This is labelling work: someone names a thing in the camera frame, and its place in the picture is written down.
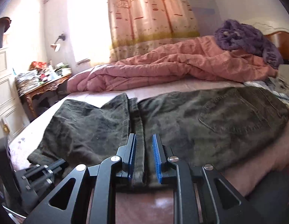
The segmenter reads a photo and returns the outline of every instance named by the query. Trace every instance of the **door handle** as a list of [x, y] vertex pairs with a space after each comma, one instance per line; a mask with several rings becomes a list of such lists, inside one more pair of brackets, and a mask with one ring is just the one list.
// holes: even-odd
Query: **door handle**
[[9, 127], [8, 127], [8, 125], [7, 125], [7, 124], [4, 124], [4, 127], [3, 127], [3, 129], [4, 129], [4, 132], [5, 132], [5, 133], [7, 133], [7, 134], [9, 134], [9, 133], [10, 133], [10, 130], [9, 130]]

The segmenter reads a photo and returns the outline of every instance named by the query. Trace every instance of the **pink duvet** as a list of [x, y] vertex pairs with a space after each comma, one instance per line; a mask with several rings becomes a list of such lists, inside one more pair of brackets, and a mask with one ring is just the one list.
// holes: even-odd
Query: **pink duvet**
[[177, 81], [186, 75], [207, 81], [236, 82], [275, 77], [276, 70], [261, 57], [243, 50], [225, 51], [213, 36], [167, 44], [145, 54], [97, 65], [68, 80], [67, 90], [120, 91]]

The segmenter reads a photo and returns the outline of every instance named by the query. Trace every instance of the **wooden furniture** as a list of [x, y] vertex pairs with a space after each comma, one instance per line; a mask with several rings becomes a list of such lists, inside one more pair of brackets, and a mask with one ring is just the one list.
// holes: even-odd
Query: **wooden furniture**
[[27, 93], [25, 93], [24, 95], [21, 96], [21, 98], [23, 100], [26, 100], [26, 102], [28, 103], [29, 109], [32, 112], [34, 119], [37, 118], [38, 115], [33, 108], [33, 97], [37, 94], [42, 94], [42, 93], [45, 93], [47, 91], [57, 90], [58, 85], [62, 84], [64, 81], [68, 80], [70, 78], [70, 76], [71, 76], [71, 74], [68, 74], [65, 76], [61, 76], [58, 79], [46, 82], [46, 83], [42, 84], [41, 86], [38, 86], [38, 87], [28, 91]]
[[283, 59], [289, 60], [289, 33], [279, 31], [268, 34], [266, 37], [276, 45]]
[[0, 138], [7, 136], [11, 142], [29, 123], [14, 83], [8, 48], [0, 48]]

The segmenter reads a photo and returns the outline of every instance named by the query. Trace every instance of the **back pocket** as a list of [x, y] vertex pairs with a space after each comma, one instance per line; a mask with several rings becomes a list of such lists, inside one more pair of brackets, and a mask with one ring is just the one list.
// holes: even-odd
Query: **back pocket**
[[245, 134], [268, 126], [256, 107], [236, 88], [209, 100], [200, 111], [199, 121], [217, 133]]

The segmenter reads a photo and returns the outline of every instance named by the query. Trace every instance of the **ornate wooden table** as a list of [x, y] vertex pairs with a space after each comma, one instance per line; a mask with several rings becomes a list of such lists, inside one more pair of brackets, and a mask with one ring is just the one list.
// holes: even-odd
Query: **ornate wooden table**
[[29, 109], [33, 114], [34, 119], [36, 119], [38, 117], [36, 111], [33, 108], [33, 97], [37, 94], [42, 94], [45, 93], [47, 91], [55, 91], [57, 90], [58, 85], [62, 84], [64, 81], [68, 80], [70, 78], [71, 74], [65, 75], [65, 76], [61, 76], [58, 79], [46, 82], [44, 84], [42, 84], [41, 86], [38, 86], [30, 91], [28, 91], [27, 93], [25, 93], [24, 95], [21, 96], [22, 99], [26, 100], [26, 102], [28, 103]]

